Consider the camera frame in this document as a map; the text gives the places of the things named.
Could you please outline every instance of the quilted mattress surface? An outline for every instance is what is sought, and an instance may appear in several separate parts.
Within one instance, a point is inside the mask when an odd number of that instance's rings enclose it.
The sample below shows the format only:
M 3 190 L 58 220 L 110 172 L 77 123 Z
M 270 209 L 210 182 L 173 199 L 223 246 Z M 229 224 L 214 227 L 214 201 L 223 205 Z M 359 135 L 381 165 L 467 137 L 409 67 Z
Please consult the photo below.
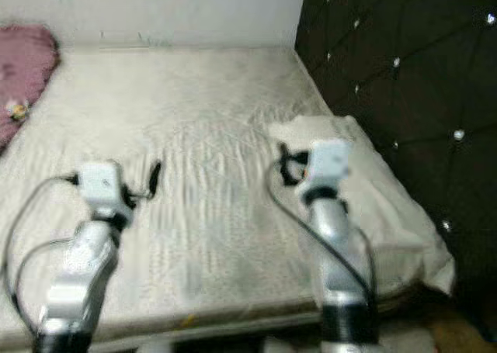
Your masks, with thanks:
M 265 126 L 329 113 L 288 49 L 66 50 L 0 159 L 0 240 L 31 191 L 82 162 L 112 158 L 158 194 L 122 235 L 96 340 L 312 310 L 295 226 L 271 204 L 262 174 L 276 156 Z M 74 233 L 88 209 L 71 186 L 42 193 L 14 238 L 14 261 Z M 36 319 L 61 252 L 36 257 L 21 298 Z M 0 348 L 29 345 L 0 296 Z

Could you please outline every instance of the white wall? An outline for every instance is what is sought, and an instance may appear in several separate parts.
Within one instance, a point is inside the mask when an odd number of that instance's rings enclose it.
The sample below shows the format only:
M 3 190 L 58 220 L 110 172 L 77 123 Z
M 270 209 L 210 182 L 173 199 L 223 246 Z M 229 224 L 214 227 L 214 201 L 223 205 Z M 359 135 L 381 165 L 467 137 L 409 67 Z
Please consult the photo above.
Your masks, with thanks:
M 0 22 L 44 22 L 63 45 L 293 46 L 302 0 L 0 0 Z

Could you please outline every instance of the tufted headboard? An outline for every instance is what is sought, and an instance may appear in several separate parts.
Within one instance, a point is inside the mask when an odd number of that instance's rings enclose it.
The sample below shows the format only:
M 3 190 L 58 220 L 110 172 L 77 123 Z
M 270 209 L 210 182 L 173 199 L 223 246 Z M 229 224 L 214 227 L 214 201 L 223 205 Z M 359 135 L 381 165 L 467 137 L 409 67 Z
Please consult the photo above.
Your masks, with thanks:
M 497 0 L 304 0 L 296 49 L 457 261 L 457 293 L 497 278 Z

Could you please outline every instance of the black cable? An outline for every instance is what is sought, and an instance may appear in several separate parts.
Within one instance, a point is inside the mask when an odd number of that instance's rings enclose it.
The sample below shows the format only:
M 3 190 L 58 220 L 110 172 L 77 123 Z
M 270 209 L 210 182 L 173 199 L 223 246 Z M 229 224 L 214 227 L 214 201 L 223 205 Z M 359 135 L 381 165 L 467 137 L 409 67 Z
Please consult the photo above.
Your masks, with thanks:
M 14 306 L 16 312 L 19 314 L 19 317 L 21 320 L 23 320 L 24 324 L 28 328 L 31 334 L 36 333 L 36 326 L 32 323 L 31 319 L 28 317 L 26 314 L 26 311 L 19 305 L 15 290 L 11 285 L 11 279 L 10 279 L 10 269 L 9 269 L 9 262 L 12 257 L 12 239 L 14 238 L 14 233 L 21 222 L 21 219 L 25 215 L 27 209 L 31 206 L 33 203 L 34 199 L 38 196 L 40 191 L 47 185 L 49 185 L 51 182 L 70 182 L 74 184 L 77 182 L 75 180 L 75 175 L 70 175 L 70 176 L 56 176 L 56 177 L 51 177 L 47 178 L 46 180 L 43 180 L 31 193 L 31 195 L 28 197 L 26 202 L 24 203 L 23 207 L 21 210 L 17 213 L 16 217 L 12 221 L 12 224 L 10 228 L 7 230 L 7 238 L 5 239 L 5 246 L 4 246 L 4 251 L 3 251 L 3 256 L 2 256 L 2 267 L 0 268 L 0 277 L 3 277 L 3 284 L 4 284 L 4 290 L 5 294 L 7 295 L 10 303 L 12 306 Z
M 36 323 L 33 322 L 33 320 L 31 320 L 29 314 L 26 312 L 26 309 L 24 308 L 24 305 L 21 303 L 21 300 L 18 297 L 19 291 L 21 288 L 21 280 L 23 278 L 24 268 L 27 266 L 28 262 L 31 260 L 31 258 L 35 254 L 39 254 L 45 250 L 52 250 L 52 249 L 54 249 L 54 247 L 66 245 L 70 241 L 71 241 L 71 238 L 64 238 L 64 239 L 55 239 L 52 241 L 44 242 L 42 244 L 38 244 L 36 247 L 32 248 L 26 254 L 26 256 L 24 256 L 23 261 L 21 261 L 21 264 L 19 265 L 19 267 L 17 269 L 16 277 L 14 280 L 14 291 L 11 295 L 11 300 L 16 305 L 17 310 L 20 311 L 21 314 L 23 315 L 22 319 L 23 319 L 24 323 L 26 324 L 26 326 L 28 326 L 28 325 L 31 326 L 34 331 L 37 330 Z
M 284 212 L 286 213 L 292 220 L 296 221 L 303 229 L 307 231 L 311 237 L 317 241 L 329 254 L 331 254 L 334 258 L 336 258 L 340 264 L 350 273 L 350 275 L 359 283 L 360 287 L 363 289 L 364 294 L 367 298 L 368 307 L 375 313 L 377 307 L 377 278 L 376 278 L 376 268 L 374 265 L 374 255 L 371 247 L 371 243 L 367 238 L 366 234 L 357 227 L 361 237 L 364 240 L 364 244 L 366 246 L 366 253 L 368 257 L 368 262 L 370 266 L 370 284 L 369 287 L 367 285 L 364 277 L 357 272 L 357 270 L 325 239 L 321 237 L 312 227 L 310 227 L 307 223 L 305 223 L 299 216 L 295 215 L 291 210 L 289 210 L 278 198 L 274 195 L 273 190 L 271 189 L 271 172 L 275 169 L 276 166 L 280 165 L 280 161 L 274 161 L 271 165 L 266 169 L 265 174 L 265 187 L 266 191 L 271 198 L 271 200 Z

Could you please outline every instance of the pink pillow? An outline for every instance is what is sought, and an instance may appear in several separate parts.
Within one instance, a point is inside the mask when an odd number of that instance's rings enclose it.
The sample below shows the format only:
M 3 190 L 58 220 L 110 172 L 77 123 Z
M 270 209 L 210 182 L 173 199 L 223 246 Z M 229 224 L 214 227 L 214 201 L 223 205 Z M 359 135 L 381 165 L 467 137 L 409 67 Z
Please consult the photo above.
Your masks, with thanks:
M 21 125 L 11 119 L 7 102 L 34 104 L 57 62 L 57 44 L 44 27 L 0 27 L 0 151 Z

